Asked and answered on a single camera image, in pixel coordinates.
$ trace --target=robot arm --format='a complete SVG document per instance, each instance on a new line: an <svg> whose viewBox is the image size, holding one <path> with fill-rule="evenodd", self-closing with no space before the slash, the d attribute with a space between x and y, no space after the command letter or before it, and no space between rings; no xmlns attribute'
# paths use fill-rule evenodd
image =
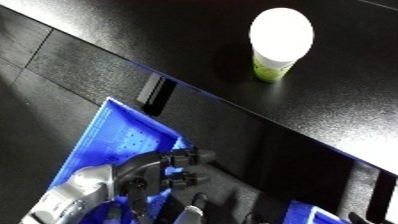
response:
<svg viewBox="0 0 398 224"><path fill-rule="evenodd" d="M146 197L167 188L185 189L206 178L182 172L167 176L167 167L187 167L210 162L211 151L176 150L171 153L149 152L131 158L119 166L103 165L76 171L68 181L49 190L22 218L20 224L78 223L95 207L127 196L130 209L138 220L146 216Z"/></svg>

